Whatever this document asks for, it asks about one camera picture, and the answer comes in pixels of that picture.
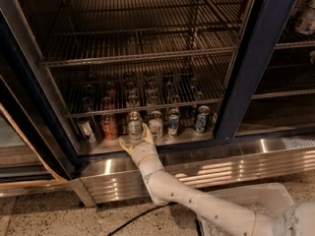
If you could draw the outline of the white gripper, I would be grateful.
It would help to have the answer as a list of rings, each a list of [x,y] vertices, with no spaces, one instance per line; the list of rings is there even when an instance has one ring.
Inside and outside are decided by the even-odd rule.
[[[154,139],[150,128],[146,123],[142,124],[142,143],[134,146],[128,144],[124,139],[119,139],[120,146],[132,157],[132,160],[138,166],[143,177],[147,177],[152,173],[163,170],[164,167],[158,157],[157,148],[154,145]]]

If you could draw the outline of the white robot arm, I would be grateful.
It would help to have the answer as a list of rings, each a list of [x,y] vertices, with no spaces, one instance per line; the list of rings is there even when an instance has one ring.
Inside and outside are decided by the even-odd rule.
[[[151,199],[158,206],[182,204],[234,236],[315,235],[314,202],[294,204],[272,218],[193,189],[165,171],[147,125],[142,126],[137,142],[128,144],[120,140],[119,144],[139,168]]]

